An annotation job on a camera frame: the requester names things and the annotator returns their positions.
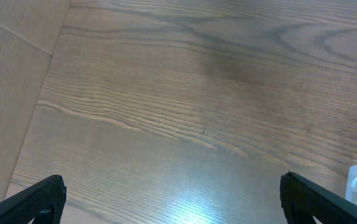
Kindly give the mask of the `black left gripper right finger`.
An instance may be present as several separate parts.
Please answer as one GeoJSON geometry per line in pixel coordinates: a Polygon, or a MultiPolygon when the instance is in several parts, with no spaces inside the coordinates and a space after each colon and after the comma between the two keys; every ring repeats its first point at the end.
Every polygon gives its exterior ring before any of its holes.
{"type": "Polygon", "coordinates": [[[295,172],[281,176],[280,201],[288,224],[357,224],[357,205],[295,172]]]}

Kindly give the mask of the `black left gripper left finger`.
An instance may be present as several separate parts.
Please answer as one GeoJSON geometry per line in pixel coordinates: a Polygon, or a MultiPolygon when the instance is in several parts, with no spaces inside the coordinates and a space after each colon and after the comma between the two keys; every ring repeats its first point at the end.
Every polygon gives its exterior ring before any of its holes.
{"type": "Polygon", "coordinates": [[[0,224],[59,224],[67,198],[60,175],[51,175],[0,202],[0,224]]]}

